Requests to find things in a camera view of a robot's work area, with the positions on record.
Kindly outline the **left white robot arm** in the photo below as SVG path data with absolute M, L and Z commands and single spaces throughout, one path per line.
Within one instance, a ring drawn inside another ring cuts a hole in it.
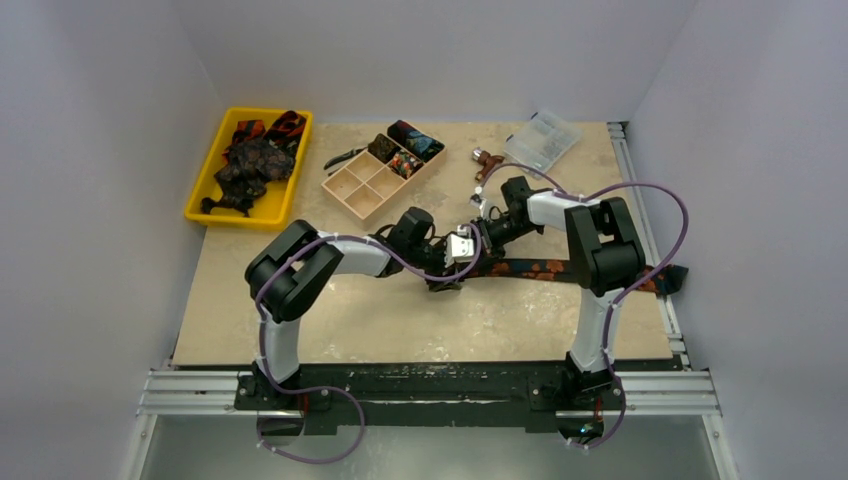
M 333 277 L 386 278 L 408 270 L 436 286 L 452 286 L 471 271 L 480 253 L 477 227 L 461 225 L 438 237 L 430 214 L 417 207 L 364 236 L 319 231 L 305 220 L 295 221 L 245 272 L 259 315 L 255 363 L 264 377 L 260 397 L 275 409 L 297 399 L 301 320 Z

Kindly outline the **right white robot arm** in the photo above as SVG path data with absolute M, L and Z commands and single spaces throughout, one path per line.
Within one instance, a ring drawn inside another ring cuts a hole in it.
M 574 200 L 557 190 L 532 190 L 514 177 L 501 186 L 507 210 L 492 218 L 480 206 L 472 223 L 484 251 L 494 259 L 504 245 L 546 228 L 566 235 L 567 271 L 581 288 L 578 328 L 565 357 L 564 399 L 584 407 L 614 381 L 614 332 L 625 291 L 644 272 L 646 259 L 624 199 Z

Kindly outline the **dark orange floral tie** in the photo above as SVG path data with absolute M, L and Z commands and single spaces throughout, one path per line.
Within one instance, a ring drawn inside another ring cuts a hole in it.
M 672 295 L 679 292 L 689 269 L 668 264 L 654 277 L 641 284 L 637 291 L 655 295 Z M 481 260 L 467 275 L 457 280 L 462 283 L 474 278 L 518 278 L 557 283 L 577 283 L 577 274 L 567 259 L 501 258 Z

